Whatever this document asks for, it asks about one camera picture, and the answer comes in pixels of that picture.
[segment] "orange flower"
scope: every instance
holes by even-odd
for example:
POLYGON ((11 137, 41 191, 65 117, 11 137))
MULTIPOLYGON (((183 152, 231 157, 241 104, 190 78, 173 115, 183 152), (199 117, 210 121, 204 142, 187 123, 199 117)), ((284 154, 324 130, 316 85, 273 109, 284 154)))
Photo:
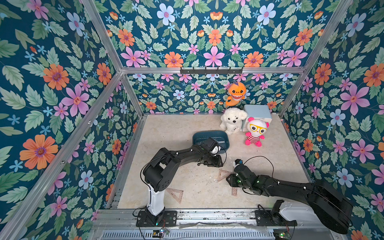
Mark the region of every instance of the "orange flower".
POLYGON ((210 14, 212 20, 220 20, 222 17, 223 17, 223 13, 222 12, 212 12, 210 14))
POLYGON ((84 219, 81 219, 77 224, 76 224, 76 228, 79 229, 83 226, 83 223, 84 223, 84 219))
POLYGON ((48 86, 52 89, 60 91, 67 86, 67 83, 70 82, 67 71, 60 65, 51 64, 50 69, 45 68, 44 82, 48 83, 48 86))
POLYGON ((329 75, 332 73, 332 69, 329 69, 331 65, 329 63, 323 63, 320 67, 317 68, 314 78, 316 79, 316 84, 323 85, 324 82, 328 82, 329 75))
POLYGON ((245 67, 248 68, 254 68, 254 67, 260 67, 260 64, 264 62, 263 54, 259 52, 253 52, 247 55, 247 58, 244 59, 245 67))
POLYGON ((233 36, 233 31, 232 30, 228 30, 227 31, 227 37, 232 37, 233 36))
POLYGON ((209 34, 209 43, 213 46, 217 46, 218 43, 221 42, 221 34, 217 29, 213 29, 209 34))
POLYGON ((135 42, 135 38, 132 33, 128 32, 126 29, 119 30, 118 38, 120 38, 120 42, 126 46, 133 46, 133 43, 135 42))
POLYGON ((307 152, 312 151, 312 150, 313 150, 313 143, 312 143, 312 140, 310 140, 310 139, 308 139, 308 138, 305 139, 305 140, 304 140, 303 147, 304 147, 305 151, 307 151, 307 152))
POLYGON ((352 240, 368 240, 368 237, 366 235, 363 236, 362 232, 359 230, 357 230, 357 232, 353 230, 351 238, 352 240))
POLYGON ((182 63, 184 63, 184 60, 180 58, 180 54, 170 52, 169 54, 166 54, 164 63, 167 64, 168 68, 181 68, 183 66, 182 63))
POLYGON ((277 106, 277 102, 275 101, 270 101, 269 103, 267 103, 269 109, 273 109, 277 106))
POLYGON ((203 31, 203 30, 198 31, 198 32, 197 32, 197 35, 198 35, 199 37, 204 36, 204 31, 203 31))
POLYGON ((314 19, 319 19, 322 15, 323 15, 323 11, 318 11, 315 15, 314 15, 314 19))
POLYGON ((366 76, 364 82, 367 83, 368 87, 380 86, 381 81, 384 81, 384 63, 380 63, 379 66, 377 64, 371 66, 371 69, 367 70, 364 76, 366 76))
POLYGON ((114 185, 114 184, 111 184, 111 186, 108 188, 108 190, 107 190, 107 195, 105 196, 105 201, 108 201, 108 199, 110 198, 110 196, 111 196, 111 192, 112 192, 112 188, 113 188, 113 185, 114 185))
POLYGON ((115 12, 110 12, 109 15, 110 15, 111 18, 113 18, 115 21, 116 21, 117 19, 119 19, 119 16, 118 16, 117 13, 115 13, 115 12))
POLYGON ((55 140, 52 137, 47 137, 45 135, 36 135, 35 140, 28 139, 23 143, 23 147, 28 150, 22 150, 20 152, 20 160, 25 161, 25 166, 29 169, 34 169, 37 164, 37 169, 43 169, 47 167, 47 162, 51 163, 57 153, 58 146, 55 144, 55 140))
POLYGON ((303 46, 307 42, 310 41, 310 38, 313 36, 312 29, 306 28, 303 31, 299 32, 297 37, 295 38, 296 45, 303 46))
POLYGON ((119 139, 116 139, 115 142, 112 144, 112 152, 113 154, 118 154, 121 149, 121 141, 119 139))
POLYGON ((150 110, 154 110, 154 109, 157 108, 156 104, 153 103, 153 102, 147 102, 145 105, 146 105, 147 108, 149 108, 150 110))
POLYGON ((213 101, 210 101, 210 102, 207 104, 207 107, 208 107, 209 109, 214 109, 215 106, 216 106, 216 104, 215 104, 213 101))
POLYGON ((99 68, 96 71, 97 75, 99 75, 100 82, 102 82, 104 85, 107 85, 112 78, 109 67, 105 65, 105 63, 99 63, 97 67, 99 68))
POLYGON ((136 128, 137 128, 137 122, 135 122, 135 124, 133 125, 133 132, 136 131, 136 128))

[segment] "triangle ruler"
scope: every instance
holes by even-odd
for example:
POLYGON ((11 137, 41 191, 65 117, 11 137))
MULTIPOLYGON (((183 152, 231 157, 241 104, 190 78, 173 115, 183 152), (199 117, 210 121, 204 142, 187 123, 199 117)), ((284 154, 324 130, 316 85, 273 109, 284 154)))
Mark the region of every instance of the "triangle ruler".
POLYGON ((218 176, 217 176, 217 182, 223 180, 224 178, 228 177, 231 175, 231 172, 225 171, 225 170, 218 170, 218 176))
POLYGON ((183 198, 184 191, 172 189, 172 188, 166 188, 166 190, 179 204, 181 203, 181 199, 183 198))

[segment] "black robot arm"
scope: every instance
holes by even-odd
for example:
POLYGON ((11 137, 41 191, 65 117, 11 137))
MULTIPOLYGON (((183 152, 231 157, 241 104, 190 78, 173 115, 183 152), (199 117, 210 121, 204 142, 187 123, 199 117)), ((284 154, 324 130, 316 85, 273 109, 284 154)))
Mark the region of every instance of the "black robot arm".
POLYGON ((249 189, 256 195, 279 196, 309 205, 322 224, 334 232, 347 234, 351 202, 336 191, 327 182, 316 180, 315 183, 287 182, 266 175, 255 175, 242 161, 235 161, 234 174, 227 177, 231 187, 249 189))

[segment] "pink flower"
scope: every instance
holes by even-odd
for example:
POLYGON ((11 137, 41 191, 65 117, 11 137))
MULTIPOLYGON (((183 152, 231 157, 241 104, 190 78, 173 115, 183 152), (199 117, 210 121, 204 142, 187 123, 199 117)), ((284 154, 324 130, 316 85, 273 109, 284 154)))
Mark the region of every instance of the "pink flower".
POLYGON ((71 116, 76 116, 78 109, 82 115, 85 115, 89 110, 88 104, 85 102, 89 99, 89 94, 81 94, 81 87, 79 84, 74 87, 75 92, 73 92, 71 88, 66 88, 66 91, 70 98, 65 97, 61 102, 66 106, 72 106, 70 110, 71 116))
POLYGON ((57 198, 57 203, 52 203, 51 208, 53 211, 51 212, 51 217, 53 217, 56 213, 57 216, 60 217, 61 215, 61 210, 67 208, 67 204, 65 202, 67 201, 67 197, 61 199, 61 196, 57 198))
POLYGON ((199 90, 201 86, 197 81, 195 83, 192 83, 191 85, 192 85, 192 89, 195 91, 199 90))
POLYGON ((66 172, 61 172, 59 176, 57 176, 56 181, 52 184, 52 186, 48 190, 48 195, 51 195, 53 193, 53 191, 55 190, 55 186, 57 188, 62 188, 64 186, 63 181, 61 181, 60 179, 63 179, 66 174, 67 174, 66 172))
POLYGON ((361 98, 367 95, 369 91, 369 87, 363 87, 358 92, 357 90, 358 90, 358 87, 356 86, 356 84, 353 83, 349 88, 349 94, 348 93, 340 94, 340 98, 344 101, 347 101, 341 105, 341 110, 347 110, 349 107, 351 107, 350 111, 354 116, 359 111, 358 105, 362 108, 368 107, 370 105, 368 99, 361 98))
POLYGON ((264 73, 254 73, 252 79, 258 82, 260 79, 264 79, 264 73))
POLYGON ((241 80, 245 81, 246 76, 248 76, 248 73, 241 73, 241 74, 235 74, 236 76, 233 77, 234 80, 237 79, 238 82, 241 82, 241 80))
POLYGON ((199 50, 197 49, 197 45, 194 46, 193 44, 191 44, 191 47, 189 47, 188 50, 189 50, 189 53, 190 53, 190 54, 193 53, 194 55, 196 55, 196 52, 199 51, 199 50))
POLYGON ((375 178, 375 183, 377 185, 381 185, 381 184, 384 183, 384 165, 380 164, 379 169, 380 169, 380 171, 377 170, 377 169, 372 169, 371 170, 373 175, 378 176, 377 178, 375 178))
POLYGON ((76 149, 73 151, 72 156, 70 156, 70 157, 68 158, 67 163, 71 163, 71 162, 72 162, 72 157, 79 157, 79 153, 76 152, 76 150, 78 150, 79 147, 80 147, 80 145, 78 144, 77 147, 76 147, 76 149))
POLYGON ((297 153, 298 153, 299 156, 300 156, 300 160, 301 160, 302 162, 305 162, 305 157, 304 157, 305 150, 304 150, 304 149, 301 149, 300 145, 297 145, 297 146, 296 146, 296 150, 297 150, 297 153))
POLYGON ((199 0, 184 0, 185 2, 189 1, 189 6, 192 7, 193 3, 199 3, 199 0))
POLYGON ((158 81, 158 82, 156 83, 156 88, 157 88, 157 89, 160 89, 160 90, 163 90, 163 89, 165 88, 165 87, 164 87, 164 83, 161 83, 161 82, 158 81))
POLYGON ((212 64, 212 67, 215 66, 215 63, 217 66, 221 66, 222 63, 219 59, 223 58, 224 57, 224 53, 217 53, 218 52, 218 49, 216 46, 213 46, 211 48, 211 54, 210 53, 204 53, 204 57, 206 59, 208 59, 207 61, 205 61, 205 65, 206 66, 209 66, 212 64))
POLYGON ((245 5, 245 0, 236 0, 236 3, 240 3, 241 2, 241 6, 244 6, 245 5))
POLYGON ((106 110, 107 110, 107 117, 109 117, 109 119, 110 119, 111 117, 113 117, 113 110, 112 110, 112 108, 109 107, 109 108, 107 108, 106 110))
POLYGON ((285 58, 286 56, 287 56, 287 51, 282 50, 281 53, 277 53, 276 59, 283 60, 283 58, 285 58))
POLYGON ((262 82, 262 89, 268 88, 271 84, 269 82, 262 82))
POLYGON ((323 88, 320 88, 320 89, 317 89, 317 88, 315 88, 314 89, 314 93, 312 93, 312 97, 313 97, 313 102, 320 102, 320 100, 321 100, 321 98, 322 97, 324 97, 324 94, 323 93, 321 93, 323 91, 323 88))
POLYGON ((40 19, 43 17, 45 20, 48 20, 47 12, 49 12, 48 8, 45 6, 41 6, 40 0, 29 0, 30 3, 27 3, 27 7, 29 7, 32 11, 35 12, 35 16, 40 19))
POLYGON ((144 58, 146 61, 151 59, 151 54, 147 52, 147 50, 140 51, 140 54, 142 58, 144 58))
POLYGON ((341 91, 344 91, 344 89, 348 91, 350 85, 352 85, 352 82, 349 81, 349 78, 346 80, 342 79, 339 88, 341 88, 341 91))
POLYGON ((63 106, 62 103, 59 103, 59 106, 54 106, 53 108, 56 110, 55 116, 59 116, 60 115, 60 118, 62 120, 64 119, 64 115, 65 116, 69 115, 69 113, 67 112, 68 107, 67 106, 63 106))
POLYGON ((314 109, 312 109, 312 110, 311 110, 311 112, 312 112, 312 117, 317 118, 317 117, 320 115, 319 111, 320 111, 320 109, 317 108, 317 107, 315 107, 314 109))
POLYGON ((308 168, 312 173, 314 173, 315 169, 316 169, 316 166, 314 166, 313 164, 310 164, 310 167, 308 168))
POLYGON ((184 81, 185 83, 188 82, 188 80, 191 80, 192 77, 190 76, 190 74, 177 74, 180 78, 179 78, 179 81, 182 82, 184 81))
POLYGON ((135 68, 139 68, 140 64, 145 64, 145 61, 141 59, 141 53, 140 51, 135 51, 135 53, 132 52, 132 50, 129 47, 125 48, 125 51, 128 53, 122 53, 120 54, 124 59, 128 59, 126 64, 128 67, 134 65, 135 68))
POLYGON ((95 147, 95 144, 92 144, 92 142, 93 141, 85 143, 84 152, 87 152, 87 155, 89 155, 90 152, 93 152, 93 148, 95 147))
POLYGON ((371 204, 374 206, 377 206, 377 209, 379 210, 379 212, 382 212, 383 206, 384 206, 383 195, 381 195, 381 193, 378 193, 377 196, 374 194, 371 194, 371 197, 373 199, 371 201, 371 204))
POLYGON ((334 152, 339 152, 340 155, 347 151, 347 149, 344 147, 344 142, 339 142, 336 140, 336 144, 333 144, 332 146, 335 148, 334 152))
POLYGON ((172 76, 172 74, 161 74, 161 79, 165 79, 167 82, 169 82, 169 80, 173 80, 174 77, 172 76))
POLYGON ((362 163, 365 163, 366 157, 369 158, 370 160, 375 159, 375 156, 373 156, 373 154, 369 152, 369 151, 372 151, 375 148, 375 146, 373 146, 372 144, 368 144, 367 146, 365 146, 365 141, 363 139, 360 139, 359 145, 357 145, 356 143, 352 143, 352 147, 357 150, 357 151, 353 151, 352 156, 354 157, 360 156, 360 161, 362 163))
POLYGON ((313 84, 311 83, 313 81, 313 78, 307 77, 305 81, 303 82, 303 91, 309 92, 310 88, 313 87, 313 84))
POLYGON ((81 82, 79 83, 79 85, 81 86, 81 90, 82 91, 87 91, 88 92, 88 88, 91 87, 91 85, 88 84, 88 79, 85 79, 84 78, 81 78, 81 82))
POLYGON ((379 115, 383 115, 384 114, 384 105, 379 105, 379 108, 380 109, 382 109, 382 110, 380 110, 377 114, 379 114, 379 115))
POLYGON ((236 46, 232 45, 232 48, 229 51, 232 52, 233 55, 235 53, 239 53, 239 50, 241 50, 241 48, 239 47, 239 44, 236 44, 236 46))
POLYGON ((308 55, 308 53, 301 53, 302 51, 303 51, 303 46, 296 49, 295 53, 293 52, 293 50, 289 50, 287 52, 288 57, 284 59, 281 63, 282 64, 288 63, 287 67, 292 67, 293 64, 295 64, 295 66, 300 66, 301 60, 299 59, 305 58, 308 55))

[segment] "white plush dog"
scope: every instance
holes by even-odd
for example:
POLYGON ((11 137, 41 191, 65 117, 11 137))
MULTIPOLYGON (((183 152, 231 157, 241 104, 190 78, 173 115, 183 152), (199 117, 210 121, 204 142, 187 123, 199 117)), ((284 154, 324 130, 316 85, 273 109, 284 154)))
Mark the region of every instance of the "white plush dog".
POLYGON ((228 108, 221 116, 220 128, 226 129, 226 133, 231 135, 232 133, 238 132, 241 129, 244 119, 248 116, 246 111, 238 108, 228 108))

